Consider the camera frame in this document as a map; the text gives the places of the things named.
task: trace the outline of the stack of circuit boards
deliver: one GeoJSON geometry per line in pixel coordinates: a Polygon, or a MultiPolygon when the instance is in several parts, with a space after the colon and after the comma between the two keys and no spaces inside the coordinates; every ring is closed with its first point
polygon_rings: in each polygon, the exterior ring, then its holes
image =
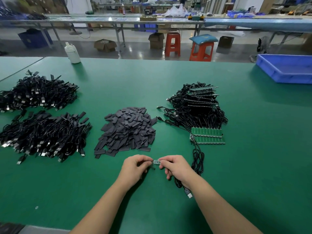
{"type": "Polygon", "coordinates": [[[190,140],[197,144],[225,144],[222,129],[192,127],[190,140]]]}

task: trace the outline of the blue cushion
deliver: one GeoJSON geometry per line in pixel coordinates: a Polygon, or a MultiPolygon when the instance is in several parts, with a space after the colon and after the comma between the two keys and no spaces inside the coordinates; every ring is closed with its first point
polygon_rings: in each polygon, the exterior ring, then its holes
{"type": "Polygon", "coordinates": [[[195,36],[190,38],[190,40],[192,40],[197,45],[201,45],[206,42],[219,42],[219,40],[215,36],[212,36],[210,34],[195,36]]]}

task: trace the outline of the human arm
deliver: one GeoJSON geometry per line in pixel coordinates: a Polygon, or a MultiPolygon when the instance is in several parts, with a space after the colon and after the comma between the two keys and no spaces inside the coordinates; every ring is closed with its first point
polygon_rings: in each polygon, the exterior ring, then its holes
{"type": "Polygon", "coordinates": [[[70,234],[108,233],[125,194],[147,172],[152,161],[145,155],[126,158],[117,180],[70,234]]]}
{"type": "Polygon", "coordinates": [[[160,169],[165,168],[167,179],[175,176],[192,195],[214,234],[262,233],[243,215],[224,200],[202,177],[197,175],[181,155],[159,159],[160,169]]]}

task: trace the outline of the forearm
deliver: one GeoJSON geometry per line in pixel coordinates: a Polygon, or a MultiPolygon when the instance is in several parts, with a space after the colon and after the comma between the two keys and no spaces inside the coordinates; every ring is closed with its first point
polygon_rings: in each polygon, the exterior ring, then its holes
{"type": "Polygon", "coordinates": [[[70,234],[108,233],[127,190],[115,182],[70,234]]]}
{"type": "Polygon", "coordinates": [[[214,234],[261,233],[224,200],[202,177],[192,177],[190,189],[214,234]]]}

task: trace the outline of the hand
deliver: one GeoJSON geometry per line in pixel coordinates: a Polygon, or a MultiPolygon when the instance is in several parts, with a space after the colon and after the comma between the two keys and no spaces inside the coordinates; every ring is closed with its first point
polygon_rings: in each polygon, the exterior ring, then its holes
{"type": "Polygon", "coordinates": [[[151,157],[138,154],[126,158],[116,182],[121,184],[127,192],[139,181],[143,172],[147,173],[147,168],[152,165],[152,161],[151,157]]]}
{"type": "Polygon", "coordinates": [[[158,160],[160,160],[159,168],[165,168],[167,179],[170,179],[171,176],[175,176],[182,182],[182,185],[190,188],[192,177],[197,174],[193,171],[183,156],[168,155],[161,157],[158,160]]]}

